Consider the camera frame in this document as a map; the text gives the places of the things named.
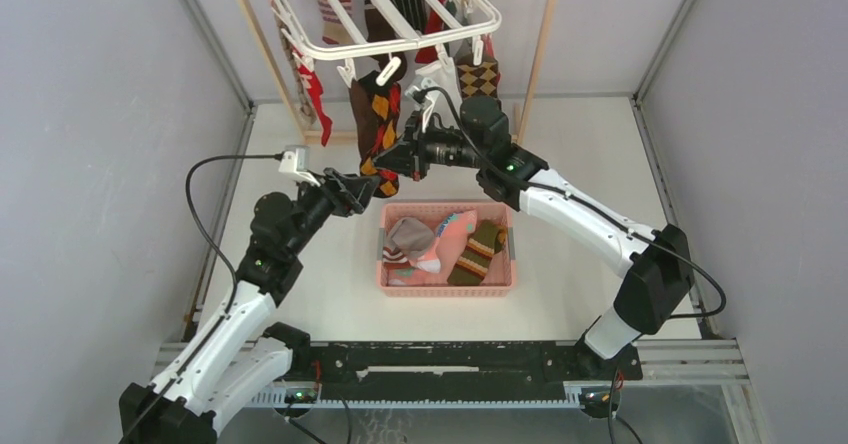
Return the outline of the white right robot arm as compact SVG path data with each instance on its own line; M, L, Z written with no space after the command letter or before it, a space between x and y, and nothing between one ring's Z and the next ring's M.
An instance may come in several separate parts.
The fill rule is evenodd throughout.
M403 134L373 162L380 170L421 180L432 165L476 170L484 193L515 211L542 220L595 251L622 279L611 307L578 341L578 366L605 379L619 354L638 338L656 334L688 296L694 266L678 227L640 224L569 183L549 164L514 143L497 101L465 100L446 128L416 111Z

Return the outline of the grey ribbed sock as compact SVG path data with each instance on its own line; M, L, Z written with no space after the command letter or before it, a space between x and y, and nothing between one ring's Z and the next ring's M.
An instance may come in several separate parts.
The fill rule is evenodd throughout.
M435 241L433 230L413 217L400 218L384 236L382 263L389 269L419 269L419 260Z

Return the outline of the pink plastic basket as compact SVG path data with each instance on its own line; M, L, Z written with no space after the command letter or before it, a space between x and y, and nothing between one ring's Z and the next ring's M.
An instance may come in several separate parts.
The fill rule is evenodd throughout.
M504 296L515 281L511 209L496 202L383 207L377 284L388 296Z

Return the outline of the red black argyle sock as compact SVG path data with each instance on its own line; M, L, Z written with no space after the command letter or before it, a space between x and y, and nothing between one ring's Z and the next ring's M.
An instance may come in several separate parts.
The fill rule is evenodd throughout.
M380 182L374 196L390 198L399 191L399 177L395 172L379 170L373 158L397 140L401 90L396 81L378 84L378 76L378 71L371 71L354 80L349 88L349 101L356 123L359 172L364 176L378 176Z

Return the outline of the pink patterned sock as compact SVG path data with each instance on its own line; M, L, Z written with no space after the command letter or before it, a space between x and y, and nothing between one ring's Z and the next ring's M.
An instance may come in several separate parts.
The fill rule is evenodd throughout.
M430 250L419 260L419 269L403 268L387 271L386 285L397 287L446 286L458 257L463 252L467 239L477 227L475 210L454 212L438 225L430 227L435 241Z

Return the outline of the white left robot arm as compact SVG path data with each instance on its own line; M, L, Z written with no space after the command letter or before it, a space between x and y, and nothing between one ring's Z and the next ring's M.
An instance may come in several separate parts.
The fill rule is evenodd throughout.
M312 237L332 216L361 214L376 176L306 175L298 196L273 192L254 206L251 236L231 291L182 352L146 386L119 399L124 443L214 443L232 418L275 379L305 378L313 358L307 333L269 326L245 357L247 339L283 302Z

